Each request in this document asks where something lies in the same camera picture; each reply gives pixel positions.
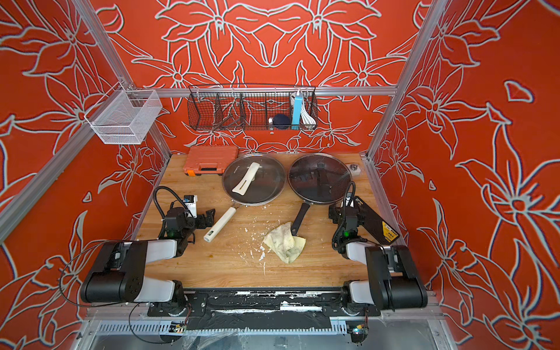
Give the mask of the yellow cloth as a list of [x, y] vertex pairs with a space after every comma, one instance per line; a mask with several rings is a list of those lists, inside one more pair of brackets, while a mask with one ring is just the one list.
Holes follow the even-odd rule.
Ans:
[[271, 230], [263, 240], [263, 243], [286, 264], [294, 263], [306, 246], [306, 239], [293, 236], [291, 228], [291, 222], [284, 223]]

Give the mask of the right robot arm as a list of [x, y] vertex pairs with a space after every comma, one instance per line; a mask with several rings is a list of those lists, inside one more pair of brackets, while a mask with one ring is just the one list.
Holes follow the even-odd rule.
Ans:
[[341, 305], [349, 312], [360, 309], [379, 315], [383, 310], [421, 309], [428, 304], [427, 290], [408, 247], [382, 246], [363, 238], [358, 228], [369, 233], [391, 233], [388, 225], [361, 198], [350, 182], [341, 204], [329, 207], [329, 218], [337, 224], [331, 246], [343, 258], [367, 268], [365, 281], [346, 281], [341, 289]]

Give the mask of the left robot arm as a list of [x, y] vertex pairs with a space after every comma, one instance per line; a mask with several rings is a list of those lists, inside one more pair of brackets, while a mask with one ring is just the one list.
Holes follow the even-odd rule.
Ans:
[[198, 214], [195, 196], [180, 197], [171, 188], [158, 186], [153, 203], [161, 216], [158, 237], [147, 241], [109, 241], [98, 256], [80, 289], [86, 303], [159, 303], [184, 309], [188, 304], [180, 281], [145, 275], [146, 265], [181, 257], [196, 241], [195, 232], [214, 224], [215, 210]]

